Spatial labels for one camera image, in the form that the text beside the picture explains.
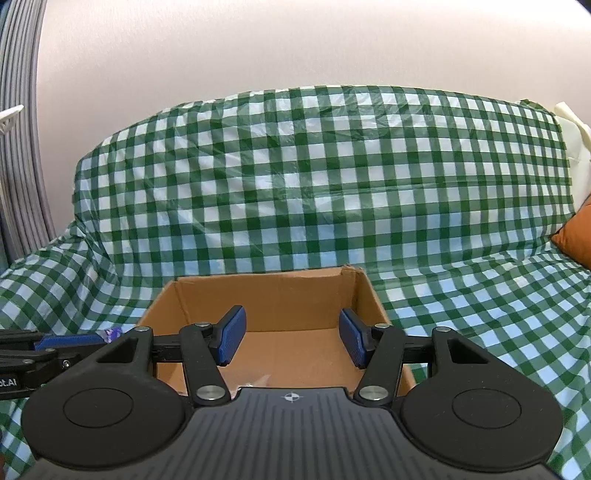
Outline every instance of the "metal screw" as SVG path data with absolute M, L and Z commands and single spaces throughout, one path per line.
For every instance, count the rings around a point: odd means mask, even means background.
M 197 396 L 201 400 L 219 400 L 225 394 L 226 391 L 217 385 L 204 385 L 197 390 Z
M 388 396 L 388 390 L 378 385 L 368 385 L 359 390 L 359 396 L 365 400 L 383 400 Z

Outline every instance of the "cardboard box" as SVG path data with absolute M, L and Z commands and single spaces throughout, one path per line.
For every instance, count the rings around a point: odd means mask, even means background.
M 181 277 L 164 287 L 139 324 L 152 327 L 155 335 L 170 335 L 191 323 L 216 323 L 233 305 L 245 308 L 247 332 L 230 365 L 220 367 L 232 392 L 245 385 L 346 387 L 352 392 L 363 371 L 353 365 L 340 340 L 341 309 L 352 308 L 368 325 L 388 323 L 365 273 L 347 265 Z M 159 364 L 158 378 L 186 394 L 181 364 Z M 413 386 L 405 366 L 398 394 Z

